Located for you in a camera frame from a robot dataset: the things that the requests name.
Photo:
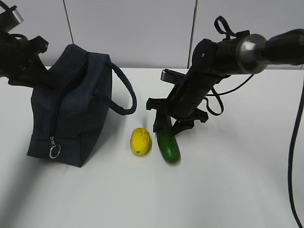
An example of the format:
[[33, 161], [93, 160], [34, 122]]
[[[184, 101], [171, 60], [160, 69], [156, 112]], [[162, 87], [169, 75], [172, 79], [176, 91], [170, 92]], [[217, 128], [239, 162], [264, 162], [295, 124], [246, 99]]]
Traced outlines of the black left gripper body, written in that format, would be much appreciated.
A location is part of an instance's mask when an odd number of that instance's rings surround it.
[[24, 35], [1, 35], [0, 75], [9, 76], [9, 71], [26, 60], [47, 51], [49, 43], [41, 36], [28, 39]]

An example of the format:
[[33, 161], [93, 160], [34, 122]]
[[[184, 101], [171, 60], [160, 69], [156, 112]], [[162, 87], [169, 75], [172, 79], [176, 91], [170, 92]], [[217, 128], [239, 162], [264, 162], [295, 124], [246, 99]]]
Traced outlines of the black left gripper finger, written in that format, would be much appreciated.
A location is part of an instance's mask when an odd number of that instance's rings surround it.
[[8, 84], [30, 88], [57, 89], [59, 82], [40, 58], [34, 56], [9, 71]]

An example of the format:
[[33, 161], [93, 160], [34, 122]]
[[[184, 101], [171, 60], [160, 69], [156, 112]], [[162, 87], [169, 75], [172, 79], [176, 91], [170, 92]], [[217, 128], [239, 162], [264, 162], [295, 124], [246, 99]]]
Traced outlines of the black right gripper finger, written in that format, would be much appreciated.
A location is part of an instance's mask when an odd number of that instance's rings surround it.
[[171, 129], [173, 134], [177, 135], [185, 130], [192, 129], [193, 127], [194, 127], [194, 121], [184, 121], [184, 122], [176, 121]]
[[160, 111], [156, 112], [155, 121], [153, 124], [153, 132], [156, 133], [160, 130], [171, 129], [171, 117]]

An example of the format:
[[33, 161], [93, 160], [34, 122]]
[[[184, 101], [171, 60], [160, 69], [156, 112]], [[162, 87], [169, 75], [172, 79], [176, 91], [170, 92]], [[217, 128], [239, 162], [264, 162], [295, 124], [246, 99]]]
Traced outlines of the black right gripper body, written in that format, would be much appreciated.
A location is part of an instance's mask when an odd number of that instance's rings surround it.
[[205, 123], [207, 112], [198, 109], [209, 92], [207, 83], [176, 83], [166, 98], [149, 98], [147, 110], [157, 110], [167, 114], [179, 122], [199, 120]]

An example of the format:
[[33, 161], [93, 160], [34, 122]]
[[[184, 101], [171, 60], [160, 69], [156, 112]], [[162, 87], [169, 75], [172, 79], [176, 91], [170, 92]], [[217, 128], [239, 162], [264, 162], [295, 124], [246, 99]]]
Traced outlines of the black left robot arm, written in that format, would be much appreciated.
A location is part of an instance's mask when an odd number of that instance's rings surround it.
[[48, 42], [41, 36], [29, 40], [22, 34], [1, 30], [0, 76], [6, 77], [11, 86], [58, 89], [58, 79], [39, 57], [47, 48]]

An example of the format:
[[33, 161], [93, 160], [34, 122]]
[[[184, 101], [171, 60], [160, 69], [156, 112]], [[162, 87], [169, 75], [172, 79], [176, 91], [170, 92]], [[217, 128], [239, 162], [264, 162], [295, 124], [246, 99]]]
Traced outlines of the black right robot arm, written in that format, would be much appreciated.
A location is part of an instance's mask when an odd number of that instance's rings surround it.
[[155, 109], [153, 131], [171, 129], [174, 134], [191, 129], [194, 122], [205, 123], [208, 113], [198, 106], [222, 79], [231, 75], [255, 75], [268, 65], [304, 62], [304, 31], [294, 29], [266, 39], [248, 31], [234, 39], [213, 42], [203, 39], [194, 49], [186, 74], [164, 69], [161, 80], [174, 85], [167, 98], [149, 98], [147, 110]]

